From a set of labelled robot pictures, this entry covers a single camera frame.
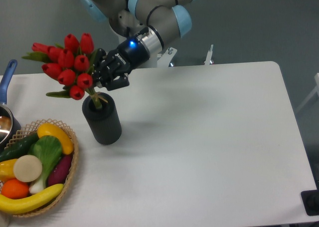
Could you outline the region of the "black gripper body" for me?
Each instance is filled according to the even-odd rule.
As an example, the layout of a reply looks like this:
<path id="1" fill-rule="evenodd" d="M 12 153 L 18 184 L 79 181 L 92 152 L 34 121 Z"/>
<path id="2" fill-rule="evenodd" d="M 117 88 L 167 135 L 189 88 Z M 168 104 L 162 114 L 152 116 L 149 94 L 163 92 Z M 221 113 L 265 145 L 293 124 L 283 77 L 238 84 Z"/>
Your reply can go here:
<path id="1" fill-rule="evenodd" d="M 125 73 L 130 74 L 149 57 L 149 52 L 137 37 L 129 38 L 108 52 L 103 62 L 103 80 L 113 81 Z"/>

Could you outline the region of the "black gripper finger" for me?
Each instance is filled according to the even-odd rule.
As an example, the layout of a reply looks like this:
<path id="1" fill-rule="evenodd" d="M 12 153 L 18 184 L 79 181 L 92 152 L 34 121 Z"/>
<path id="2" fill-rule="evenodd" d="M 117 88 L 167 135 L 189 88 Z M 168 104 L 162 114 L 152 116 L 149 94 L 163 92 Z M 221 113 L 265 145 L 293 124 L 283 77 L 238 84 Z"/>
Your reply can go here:
<path id="1" fill-rule="evenodd" d="M 105 87 L 108 91 L 124 88 L 130 85 L 128 75 L 122 74 L 113 80 L 104 80 L 102 77 L 96 78 L 96 86 L 99 88 Z"/>
<path id="2" fill-rule="evenodd" d="M 106 51 L 104 49 L 99 48 L 96 51 L 95 59 L 93 61 L 93 83 L 97 84 L 105 84 L 107 81 L 107 66 L 105 63 L 106 59 Z"/>

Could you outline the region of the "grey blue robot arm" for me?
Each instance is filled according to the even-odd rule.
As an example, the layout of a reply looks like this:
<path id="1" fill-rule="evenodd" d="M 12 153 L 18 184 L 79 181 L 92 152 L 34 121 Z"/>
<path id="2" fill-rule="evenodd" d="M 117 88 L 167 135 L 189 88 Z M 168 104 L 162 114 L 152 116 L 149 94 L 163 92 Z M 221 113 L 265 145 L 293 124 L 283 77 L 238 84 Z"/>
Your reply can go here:
<path id="1" fill-rule="evenodd" d="M 80 0 L 91 17 L 108 20 L 125 38 L 115 49 L 98 49 L 93 62 L 93 86 L 115 90 L 129 85 L 137 68 L 156 66 L 152 61 L 192 28 L 184 5 L 195 0 Z"/>

